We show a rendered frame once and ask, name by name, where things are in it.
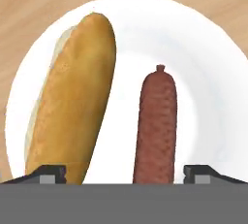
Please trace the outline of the reddish brown sausage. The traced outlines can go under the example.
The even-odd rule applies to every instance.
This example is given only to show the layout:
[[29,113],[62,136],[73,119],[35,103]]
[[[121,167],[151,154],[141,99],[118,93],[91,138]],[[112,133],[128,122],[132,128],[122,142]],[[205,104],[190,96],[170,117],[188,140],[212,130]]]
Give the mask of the reddish brown sausage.
[[156,66],[142,84],[133,183],[173,183],[177,93],[165,66]]

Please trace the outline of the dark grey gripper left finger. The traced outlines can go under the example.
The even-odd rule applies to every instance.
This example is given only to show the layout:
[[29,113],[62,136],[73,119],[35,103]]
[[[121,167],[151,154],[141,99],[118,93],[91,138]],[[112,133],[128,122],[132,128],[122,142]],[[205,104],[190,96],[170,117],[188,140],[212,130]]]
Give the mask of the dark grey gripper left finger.
[[64,165],[42,165],[33,173],[5,181],[5,184],[65,184],[66,182]]

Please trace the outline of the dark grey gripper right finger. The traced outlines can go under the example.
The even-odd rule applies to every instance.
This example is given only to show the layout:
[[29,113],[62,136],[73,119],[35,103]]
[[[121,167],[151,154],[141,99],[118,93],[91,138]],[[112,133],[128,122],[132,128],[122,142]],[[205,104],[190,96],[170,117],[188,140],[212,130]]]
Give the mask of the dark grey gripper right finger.
[[184,184],[245,184],[245,181],[220,175],[208,165],[185,165],[183,168]]

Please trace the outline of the white round plate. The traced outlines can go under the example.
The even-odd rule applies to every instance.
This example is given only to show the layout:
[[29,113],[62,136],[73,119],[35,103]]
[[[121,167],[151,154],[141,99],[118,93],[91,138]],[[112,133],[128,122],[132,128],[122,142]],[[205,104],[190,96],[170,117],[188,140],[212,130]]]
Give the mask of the white round plate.
[[24,174],[24,140],[55,44],[86,15],[113,26],[117,60],[108,108],[85,178],[133,179],[140,88],[163,64],[176,84],[175,177],[186,164],[207,164],[248,181],[248,59],[222,28],[172,0],[95,0],[67,12],[40,36],[16,72],[6,107],[5,139],[13,176]]

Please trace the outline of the golden brown bun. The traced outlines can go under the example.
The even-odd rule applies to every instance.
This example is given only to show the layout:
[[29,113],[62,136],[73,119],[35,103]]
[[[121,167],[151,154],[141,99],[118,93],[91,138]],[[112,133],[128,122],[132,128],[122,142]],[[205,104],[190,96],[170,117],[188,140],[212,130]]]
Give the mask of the golden brown bun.
[[82,184],[106,111],[116,60],[112,26],[92,13],[56,44],[32,118],[25,172],[63,165],[69,183]]

